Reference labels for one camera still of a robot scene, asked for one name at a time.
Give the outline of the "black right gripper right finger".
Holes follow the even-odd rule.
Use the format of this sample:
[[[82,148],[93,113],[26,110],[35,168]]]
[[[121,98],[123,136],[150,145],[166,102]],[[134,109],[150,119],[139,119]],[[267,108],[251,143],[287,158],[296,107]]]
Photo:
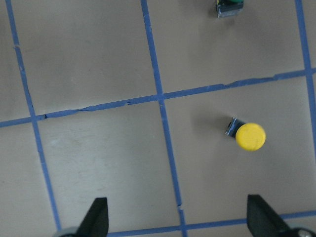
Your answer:
[[[291,230],[260,195],[248,195],[246,214],[253,237],[279,237]]]

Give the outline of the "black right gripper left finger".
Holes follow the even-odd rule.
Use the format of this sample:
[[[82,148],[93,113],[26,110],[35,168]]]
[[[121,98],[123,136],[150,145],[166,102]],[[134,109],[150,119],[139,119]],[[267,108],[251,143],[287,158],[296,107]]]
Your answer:
[[[78,237],[106,237],[109,231],[108,202],[106,197],[96,198],[78,230]]]

